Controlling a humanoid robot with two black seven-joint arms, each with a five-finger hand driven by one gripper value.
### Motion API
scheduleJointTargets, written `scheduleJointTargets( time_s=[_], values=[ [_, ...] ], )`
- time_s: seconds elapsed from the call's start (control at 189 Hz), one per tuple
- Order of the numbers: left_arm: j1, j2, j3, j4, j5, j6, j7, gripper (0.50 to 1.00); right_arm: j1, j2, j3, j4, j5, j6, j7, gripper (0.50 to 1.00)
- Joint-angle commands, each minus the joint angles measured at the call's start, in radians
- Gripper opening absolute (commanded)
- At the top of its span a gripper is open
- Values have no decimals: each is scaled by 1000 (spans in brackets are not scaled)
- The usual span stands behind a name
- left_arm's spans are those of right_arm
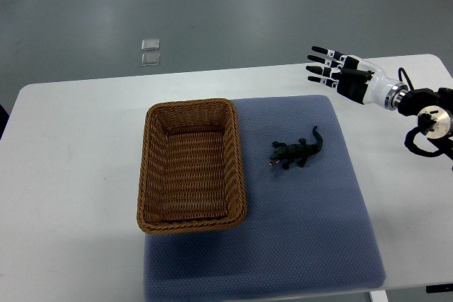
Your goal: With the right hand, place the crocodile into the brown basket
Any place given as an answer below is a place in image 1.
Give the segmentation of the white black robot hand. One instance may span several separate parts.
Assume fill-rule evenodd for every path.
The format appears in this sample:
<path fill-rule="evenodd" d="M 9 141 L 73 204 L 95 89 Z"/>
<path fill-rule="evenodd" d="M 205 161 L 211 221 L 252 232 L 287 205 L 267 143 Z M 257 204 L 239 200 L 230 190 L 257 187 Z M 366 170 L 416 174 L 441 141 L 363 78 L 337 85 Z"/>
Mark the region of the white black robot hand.
<path fill-rule="evenodd" d="M 358 56 L 318 46 L 311 50 L 315 54 L 307 57 L 312 62 L 306 66 L 310 73 L 307 79 L 328 86 L 355 103 L 395 110 L 409 91 L 402 81 L 390 79 L 379 66 Z"/>

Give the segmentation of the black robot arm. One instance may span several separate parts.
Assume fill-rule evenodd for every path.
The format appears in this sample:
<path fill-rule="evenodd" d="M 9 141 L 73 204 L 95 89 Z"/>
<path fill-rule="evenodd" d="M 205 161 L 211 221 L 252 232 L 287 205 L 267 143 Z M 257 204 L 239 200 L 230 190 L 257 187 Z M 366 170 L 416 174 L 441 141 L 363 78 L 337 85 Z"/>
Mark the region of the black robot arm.
<path fill-rule="evenodd" d="M 417 125 L 405 137 L 405 147 L 415 155 L 435 158 L 445 155 L 452 158 L 452 89 L 428 88 L 411 90 L 404 94 L 397 110 L 404 116 L 415 116 Z M 417 135 L 423 135 L 435 151 L 427 151 L 415 143 Z"/>

